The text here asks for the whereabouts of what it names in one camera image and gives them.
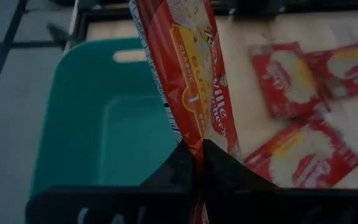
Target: wooden surface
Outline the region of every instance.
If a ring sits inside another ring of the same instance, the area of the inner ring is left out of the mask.
[[[290,14],[274,21],[233,22],[229,17],[217,17],[217,22],[243,156],[288,124],[269,118],[247,53],[248,45],[299,41],[305,52],[313,52],[358,42],[358,12]],[[88,40],[136,36],[131,21],[94,23],[88,29]],[[358,96],[329,104],[332,122],[358,152]],[[358,188],[358,168],[336,187]]]

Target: floor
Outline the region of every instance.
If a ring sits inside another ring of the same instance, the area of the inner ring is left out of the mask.
[[[24,223],[45,103],[62,57],[57,46],[43,45],[52,42],[46,25],[68,28],[71,12],[47,0],[0,0],[0,223]]]

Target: food package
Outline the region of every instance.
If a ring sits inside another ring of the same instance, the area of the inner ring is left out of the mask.
[[[194,155],[201,184],[204,139],[243,159],[210,2],[130,0],[129,7],[171,127]],[[205,221],[202,198],[195,208],[194,220]]]
[[[358,44],[306,55],[331,98],[358,94]]]
[[[252,64],[273,118],[310,114],[324,104],[299,44],[250,47]]]
[[[244,159],[279,187],[330,188],[358,165],[358,155],[320,113],[301,118]]]

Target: red bread bag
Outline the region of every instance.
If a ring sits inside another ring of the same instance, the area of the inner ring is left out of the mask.
[[[252,64],[273,118],[310,114],[323,104],[311,70],[297,42],[250,47]]]
[[[316,113],[281,130],[244,165],[279,187],[330,188],[358,165],[358,155]]]
[[[358,44],[306,55],[330,98],[358,94]]]
[[[171,127],[194,155],[200,182],[204,139],[241,161],[209,0],[130,0],[129,7]],[[205,211],[201,196],[193,222],[207,222]]]

